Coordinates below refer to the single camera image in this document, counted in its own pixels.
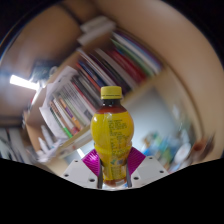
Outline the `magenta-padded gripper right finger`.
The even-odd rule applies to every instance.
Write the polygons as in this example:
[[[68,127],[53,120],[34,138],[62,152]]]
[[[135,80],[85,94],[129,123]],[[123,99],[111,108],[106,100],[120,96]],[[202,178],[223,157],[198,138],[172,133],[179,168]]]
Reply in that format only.
[[[145,156],[132,148],[127,159],[127,187],[140,188],[168,175],[154,156]]]

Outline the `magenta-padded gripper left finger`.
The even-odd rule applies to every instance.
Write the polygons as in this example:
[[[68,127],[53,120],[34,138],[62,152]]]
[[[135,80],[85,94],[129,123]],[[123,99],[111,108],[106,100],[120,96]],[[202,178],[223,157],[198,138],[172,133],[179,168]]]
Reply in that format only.
[[[61,177],[84,188],[101,189],[102,166],[96,150],[93,149],[81,160],[74,159]]]

